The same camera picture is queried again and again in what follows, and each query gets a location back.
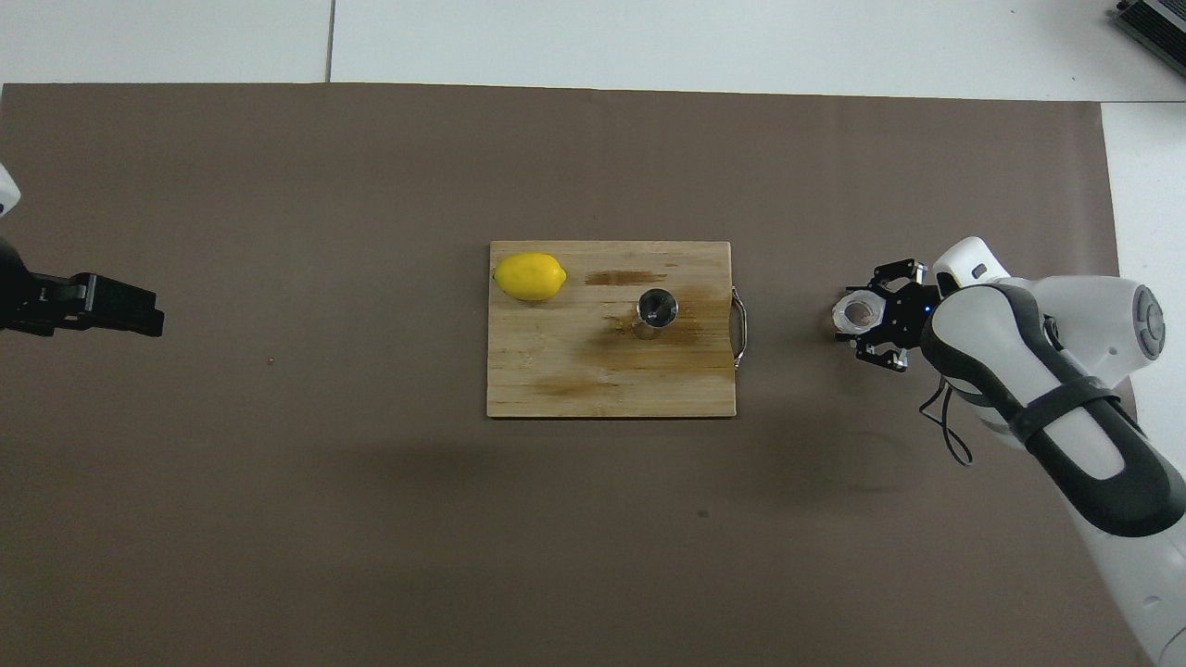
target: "yellow lemon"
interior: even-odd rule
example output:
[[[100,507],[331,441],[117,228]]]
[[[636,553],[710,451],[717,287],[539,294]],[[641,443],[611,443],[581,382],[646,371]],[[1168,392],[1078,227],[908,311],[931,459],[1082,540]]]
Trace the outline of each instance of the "yellow lemon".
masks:
[[[503,292],[524,301],[555,297],[567,278],[556,258],[544,253],[519,253],[495,267],[495,282]]]

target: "cutting board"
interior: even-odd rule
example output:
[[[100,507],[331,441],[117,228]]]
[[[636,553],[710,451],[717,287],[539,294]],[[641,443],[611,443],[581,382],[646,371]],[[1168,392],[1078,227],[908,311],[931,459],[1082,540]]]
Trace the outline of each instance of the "cutting board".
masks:
[[[490,281],[489,417],[737,414],[727,242],[495,241],[490,269],[525,252],[554,255],[568,280],[542,303]],[[635,309],[655,287],[671,292],[680,312],[642,339]]]

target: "velcro strap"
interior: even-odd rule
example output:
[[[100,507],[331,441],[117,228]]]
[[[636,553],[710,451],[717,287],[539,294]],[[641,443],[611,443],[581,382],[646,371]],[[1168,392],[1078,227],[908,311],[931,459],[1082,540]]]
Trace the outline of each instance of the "velcro strap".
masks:
[[[1102,380],[1093,375],[1084,375],[1034,399],[1013,415],[1009,420],[1009,431],[1013,431],[1013,436],[1024,445],[1034,433],[1083,404],[1116,398],[1118,398],[1116,393],[1105,387]]]

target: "white floor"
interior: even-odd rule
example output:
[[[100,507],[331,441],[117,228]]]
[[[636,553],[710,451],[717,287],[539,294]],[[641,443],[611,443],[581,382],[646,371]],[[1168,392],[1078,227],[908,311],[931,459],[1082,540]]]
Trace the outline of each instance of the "white floor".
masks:
[[[645,88],[1104,104],[1121,274],[1171,326],[1134,376],[1186,459],[1186,78],[1108,25],[1109,0],[5,0],[0,83],[317,82]]]

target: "brown tablecloth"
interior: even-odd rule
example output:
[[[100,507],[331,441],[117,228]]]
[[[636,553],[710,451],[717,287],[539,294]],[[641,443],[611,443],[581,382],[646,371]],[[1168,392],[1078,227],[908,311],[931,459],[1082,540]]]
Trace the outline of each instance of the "brown tablecloth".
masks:
[[[0,333],[6,665],[1142,660],[1037,463],[823,326],[971,234],[1114,274],[1097,104],[6,85],[0,160],[32,271],[167,313]],[[739,417],[486,419],[496,239],[731,241]]]

